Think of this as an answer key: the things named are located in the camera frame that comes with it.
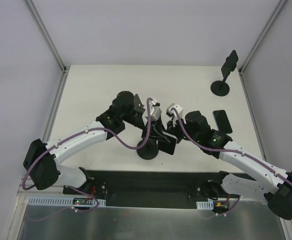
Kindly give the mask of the black clamp phone stand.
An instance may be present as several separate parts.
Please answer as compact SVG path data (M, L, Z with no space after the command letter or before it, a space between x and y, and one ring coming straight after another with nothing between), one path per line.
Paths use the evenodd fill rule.
M152 160L159 153L158 143L156 140L148 139L146 144L142 148L137 149L136 152L143 160Z
M214 95L219 96L219 97L224 97L229 94L230 87L228 83L226 82L228 77L223 77L222 80L216 80L210 85L210 90Z

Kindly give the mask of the white-edged black phone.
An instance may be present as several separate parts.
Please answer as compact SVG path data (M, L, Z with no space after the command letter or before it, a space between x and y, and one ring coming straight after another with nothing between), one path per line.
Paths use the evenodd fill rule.
M164 140L158 141L158 150L166 154L173 155L177 145L178 138L171 134L165 134Z

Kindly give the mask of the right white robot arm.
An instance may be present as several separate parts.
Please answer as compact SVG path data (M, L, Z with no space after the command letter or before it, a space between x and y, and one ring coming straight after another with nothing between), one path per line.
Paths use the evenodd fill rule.
M229 135L210 128L199 111L192 111L182 119L177 105L166 111L171 118L171 130L177 137L188 140L207 155L231 164L249 175L242 179L231 173L222 173L221 179L211 184L216 197L235 194L258 201L278 217L292 219L292 170L287 171L247 152Z

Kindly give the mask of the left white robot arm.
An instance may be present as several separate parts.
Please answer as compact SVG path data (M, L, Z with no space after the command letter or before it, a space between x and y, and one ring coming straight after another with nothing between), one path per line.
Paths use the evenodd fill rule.
M30 178L33 187L40 191L60 181L64 186L74 187L82 195L88 194L92 183L85 175L85 170L82 167L63 166L62 162L112 137L130 150L143 152L143 158L150 157L151 147L155 147L156 152L172 155L177 138L166 131L161 114L160 103L156 100L149 97L146 104L142 104L139 97L130 91L119 92L109 108L82 129L57 140L34 140L23 161L26 174L22 188L29 189L26 180ZM142 140L137 146L128 145L118 136L125 130L126 123L142 130Z

